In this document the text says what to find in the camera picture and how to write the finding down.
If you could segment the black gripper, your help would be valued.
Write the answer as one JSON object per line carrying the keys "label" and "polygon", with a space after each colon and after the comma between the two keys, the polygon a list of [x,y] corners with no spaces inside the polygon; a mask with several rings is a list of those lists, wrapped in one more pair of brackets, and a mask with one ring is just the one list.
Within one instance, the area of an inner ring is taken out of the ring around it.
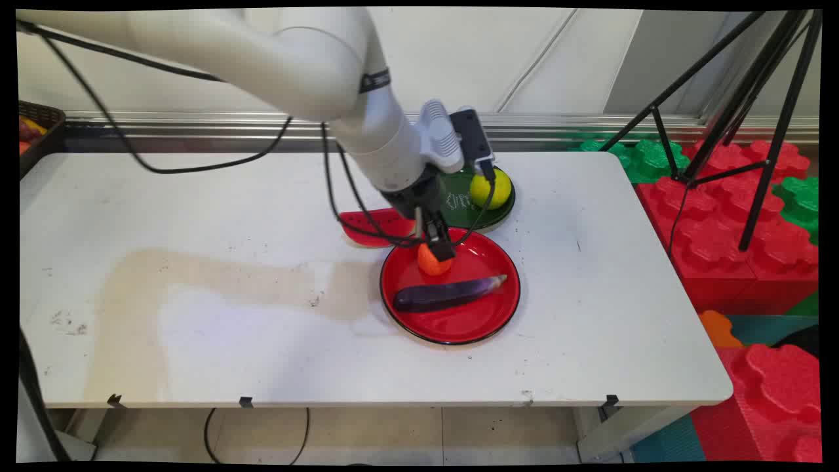
{"label": "black gripper", "polygon": [[380,191],[385,200],[404,218],[416,221],[414,236],[443,262],[456,257],[449,225],[444,221],[444,189],[437,167],[425,167],[413,184],[400,191]]}

